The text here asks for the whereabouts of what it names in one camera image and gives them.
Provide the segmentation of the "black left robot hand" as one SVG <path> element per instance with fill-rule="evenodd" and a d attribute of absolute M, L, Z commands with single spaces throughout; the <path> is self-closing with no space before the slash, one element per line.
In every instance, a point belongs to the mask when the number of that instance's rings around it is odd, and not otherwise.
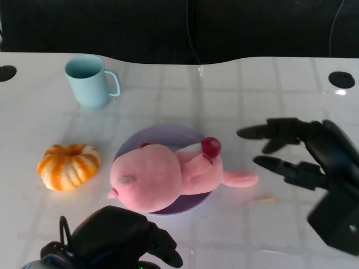
<path fill-rule="evenodd" d="M 116 206 L 91 214 L 72 233 L 71 245 L 90 268 L 158 268 L 148 253 L 173 268 L 183 266 L 177 243 L 144 215 Z"/>

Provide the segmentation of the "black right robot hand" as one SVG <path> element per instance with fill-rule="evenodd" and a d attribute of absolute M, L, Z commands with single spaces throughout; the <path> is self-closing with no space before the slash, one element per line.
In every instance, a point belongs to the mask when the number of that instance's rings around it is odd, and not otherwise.
<path fill-rule="evenodd" d="M 283 176 L 288 184 L 309 190 L 326 189 L 358 195 L 358 149 L 330 120 L 304 122 L 298 118 L 270 118 L 265 124 L 239 129 L 247 140 L 267 140 L 254 163 Z M 303 143 L 316 161 L 293 164 L 272 154 L 287 145 Z"/>

